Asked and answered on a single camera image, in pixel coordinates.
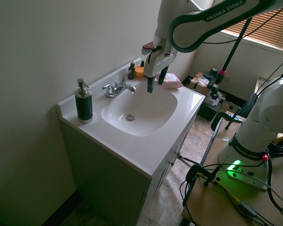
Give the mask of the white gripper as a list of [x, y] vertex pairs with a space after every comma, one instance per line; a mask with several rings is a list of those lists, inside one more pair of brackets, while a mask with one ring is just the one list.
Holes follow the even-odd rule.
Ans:
[[152, 93], [154, 89], [155, 75], [160, 73], [158, 84], [162, 85], [168, 71], [168, 66], [175, 60], [177, 50], [174, 50], [171, 55], [165, 55], [161, 50], [148, 55], [145, 66], [144, 75], [148, 76], [147, 92]]

